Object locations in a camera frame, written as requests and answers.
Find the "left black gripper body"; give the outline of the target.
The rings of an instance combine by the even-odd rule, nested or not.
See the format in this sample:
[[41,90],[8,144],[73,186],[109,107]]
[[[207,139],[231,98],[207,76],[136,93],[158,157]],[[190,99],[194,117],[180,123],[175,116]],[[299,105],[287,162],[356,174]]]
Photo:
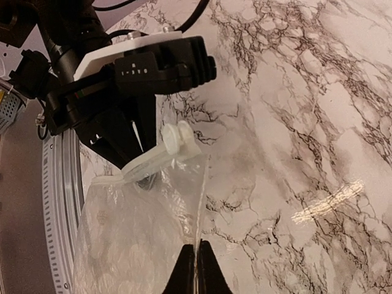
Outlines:
[[121,105],[126,99],[137,96],[122,95],[107,77],[109,70],[102,69],[49,92],[45,120],[52,136],[72,129],[90,150],[113,165],[126,165],[130,162],[126,148],[131,137]]

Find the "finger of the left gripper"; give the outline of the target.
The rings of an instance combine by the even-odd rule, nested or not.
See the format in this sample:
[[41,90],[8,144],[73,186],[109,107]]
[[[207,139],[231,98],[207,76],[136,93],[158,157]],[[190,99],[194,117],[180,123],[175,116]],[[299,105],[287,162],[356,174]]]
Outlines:
[[129,123],[131,143],[126,148],[131,161],[157,145],[156,135],[156,96],[130,97],[121,109]]

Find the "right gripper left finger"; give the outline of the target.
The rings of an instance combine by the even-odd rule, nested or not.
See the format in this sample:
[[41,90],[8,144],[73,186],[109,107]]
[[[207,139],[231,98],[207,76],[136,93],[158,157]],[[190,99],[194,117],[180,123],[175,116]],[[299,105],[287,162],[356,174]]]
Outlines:
[[185,244],[175,263],[164,294],[192,294],[194,292],[194,246]]

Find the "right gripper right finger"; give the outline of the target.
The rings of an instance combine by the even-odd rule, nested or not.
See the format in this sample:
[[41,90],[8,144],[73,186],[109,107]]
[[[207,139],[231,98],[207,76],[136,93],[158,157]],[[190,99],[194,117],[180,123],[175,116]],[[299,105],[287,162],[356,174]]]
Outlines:
[[197,257],[198,290],[201,294],[232,294],[211,244],[201,240]]

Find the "clear zip top bag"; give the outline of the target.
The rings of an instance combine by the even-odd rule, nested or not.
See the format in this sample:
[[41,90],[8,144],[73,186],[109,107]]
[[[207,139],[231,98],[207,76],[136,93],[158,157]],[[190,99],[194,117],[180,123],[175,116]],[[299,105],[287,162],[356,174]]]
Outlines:
[[208,158],[187,121],[119,174],[91,181],[75,244],[74,293],[164,293],[185,244],[195,263]]

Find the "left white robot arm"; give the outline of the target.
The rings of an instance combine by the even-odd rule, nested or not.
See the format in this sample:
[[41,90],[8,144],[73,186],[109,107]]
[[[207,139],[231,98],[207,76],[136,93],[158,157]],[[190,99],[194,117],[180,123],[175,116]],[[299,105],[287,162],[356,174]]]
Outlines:
[[1,42],[20,48],[37,28],[46,52],[24,50],[10,83],[44,109],[51,135],[72,129],[121,168],[156,146],[156,40],[113,43],[91,1],[2,1]]

